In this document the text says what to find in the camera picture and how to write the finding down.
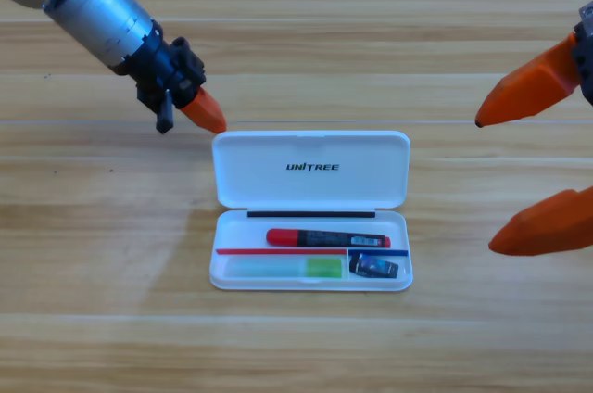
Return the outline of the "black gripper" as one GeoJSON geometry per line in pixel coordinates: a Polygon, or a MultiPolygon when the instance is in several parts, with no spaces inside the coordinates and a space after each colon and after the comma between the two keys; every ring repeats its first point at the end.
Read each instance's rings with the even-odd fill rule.
{"type": "Polygon", "coordinates": [[[136,82],[137,99],[157,116],[159,133],[172,129],[175,108],[206,131],[227,130],[218,102],[202,87],[206,82],[203,61],[185,38],[167,43],[160,25],[154,24],[140,47],[111,70],[136,82]]]}
{"type": "Polygon", "coordinates": [[[533,117],[561,102],[580,85],[593,105],[593,2],[579,9],[574,33],[503,77],[474,118],[483,128],[533,117]]]}

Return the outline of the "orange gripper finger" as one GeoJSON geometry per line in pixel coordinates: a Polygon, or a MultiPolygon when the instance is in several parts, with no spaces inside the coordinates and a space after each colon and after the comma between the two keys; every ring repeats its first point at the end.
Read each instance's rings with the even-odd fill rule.
{"type": "Polygon", "coordinates": [[[502,255],[533,257],[592,245],[592,189],[564,190],[515,214],[489,242],[502,255]]]}

